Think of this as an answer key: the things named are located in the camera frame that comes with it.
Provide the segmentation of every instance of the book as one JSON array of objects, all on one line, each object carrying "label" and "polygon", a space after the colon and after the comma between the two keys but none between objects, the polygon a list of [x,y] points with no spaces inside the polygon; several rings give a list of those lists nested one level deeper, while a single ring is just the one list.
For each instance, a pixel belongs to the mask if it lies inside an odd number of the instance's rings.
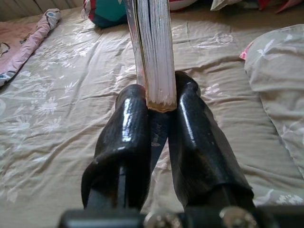
[{"label": "book", "polygon": [[176,109],[176,84],[168,0],[125,0],[137,83],[149,109]]}]

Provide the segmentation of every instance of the pink blanket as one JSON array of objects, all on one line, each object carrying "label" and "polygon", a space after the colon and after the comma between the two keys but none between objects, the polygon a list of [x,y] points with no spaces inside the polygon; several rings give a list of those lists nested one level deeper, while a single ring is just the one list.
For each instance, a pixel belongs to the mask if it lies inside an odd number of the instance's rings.
[{"label": "pink blanket", "polygon": [[11,80],[60,20],[59,9],[48,9],[37,24],[0,22],[0,86]]}]

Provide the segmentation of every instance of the beige floral bedsheet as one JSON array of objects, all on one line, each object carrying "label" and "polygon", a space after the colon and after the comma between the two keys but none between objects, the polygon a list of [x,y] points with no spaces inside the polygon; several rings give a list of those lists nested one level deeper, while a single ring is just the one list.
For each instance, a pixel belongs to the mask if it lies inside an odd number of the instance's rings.
[{"label": "beige floral bedsheet", "polygon": [[[303,23],[303,11],[196,7],[172,14],[175,67],[199,83],[257,205],[303,203],[304,181],[238,55],[267,31]],[[116,95],[135,81],[127,25],[100,30],[81,19],[80,8],[62,11],[58,27],[0,90],[0,227],[55,227],[64,210],[82,207],[82,172]],[[143,211],[159,207],[181,210],[167,147]]]}]

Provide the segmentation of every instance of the bed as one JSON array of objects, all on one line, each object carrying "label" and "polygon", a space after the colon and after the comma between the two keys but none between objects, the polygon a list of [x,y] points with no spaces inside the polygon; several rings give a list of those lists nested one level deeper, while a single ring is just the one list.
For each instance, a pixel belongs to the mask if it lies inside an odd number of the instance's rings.
[{"label": "bed", "polygon": [[[82,208],[80,182],[117,94],[136,83],[126,24],[98,29],[81,8],[62,20],[23,68],[0,89],[0,227],[52,228]],[[200,85],[244,174],[256,205],[304,203],[304,177],[249,86],[239,58],[258,36],[304,23],[304,6],[275,14],[196,4],[171,15],[176,70]],[[37,22],[28,17],[14,23]],[[168,147],[152,174],[143,212],[181,211]]]}]

